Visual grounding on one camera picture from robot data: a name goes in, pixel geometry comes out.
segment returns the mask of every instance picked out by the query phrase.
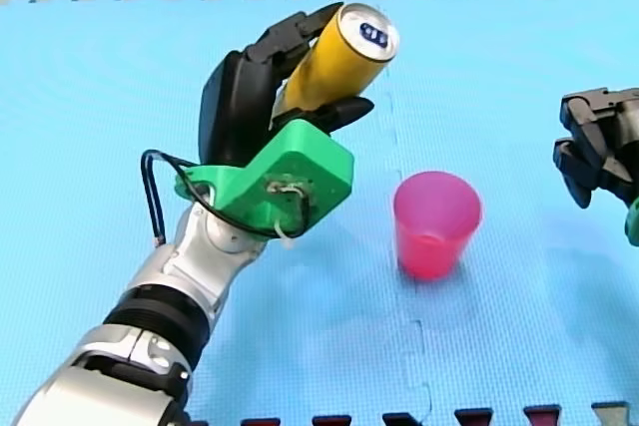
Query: green 3d-printed bracket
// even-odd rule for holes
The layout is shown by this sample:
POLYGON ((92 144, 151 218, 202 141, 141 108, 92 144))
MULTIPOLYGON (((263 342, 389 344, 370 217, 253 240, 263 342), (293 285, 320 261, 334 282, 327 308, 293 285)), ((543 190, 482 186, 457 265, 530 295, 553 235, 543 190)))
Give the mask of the green 3d-printed bracket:
POLYGON ((625 225, 626 236, 633 246, 639 246, 639 198, 628 209, 625 225))
MULTIPOLYGON (((282 230, 300 226, 295 195, 268 192, 273 183, 293 185, 310 196, 309 228, 343 202, 351 192, 352 153, 304 120, 289 122, 244 168, 196 166, 185 172, 194 184, 214 189, 213 207, 253 228, 282 230)), ((176 193, 190 195, 179 177, 176 193)))

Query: robotic hand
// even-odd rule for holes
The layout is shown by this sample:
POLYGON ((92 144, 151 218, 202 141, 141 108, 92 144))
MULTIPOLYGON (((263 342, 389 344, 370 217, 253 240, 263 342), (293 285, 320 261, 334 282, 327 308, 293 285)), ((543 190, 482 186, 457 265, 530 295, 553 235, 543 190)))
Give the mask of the robotic hand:
POLYGON ((628 207, 625 233, 639 245, 639 89, 566 95, 560 119, 572 138, 554 146, 554 163, 570 194, 588 208, 597 188, 628 207))
POLYGON ((295 14, 226 56, 202 96, 201 165, 143 154, 157 247, 14 426, 207 424, 184 409, 234 277, 270 238, 304 234, 350 193, 352 155, 329 134, 370 112, 369 100, 272 118, 278 88, 339 6, 295 14), (173 243, 165 242, 154 159, 177 171, 176 191, 191 202, 173 243))

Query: yellow can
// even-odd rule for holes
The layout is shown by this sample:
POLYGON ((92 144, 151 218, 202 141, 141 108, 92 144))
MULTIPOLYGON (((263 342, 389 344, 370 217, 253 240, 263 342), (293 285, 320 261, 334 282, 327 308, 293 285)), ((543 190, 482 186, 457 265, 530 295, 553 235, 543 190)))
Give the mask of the yellow can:
POLYGON ((361 94, 398 45, 399 35, 382 13, 364 4, 342 5, 282 88, 273 116, 361 94))

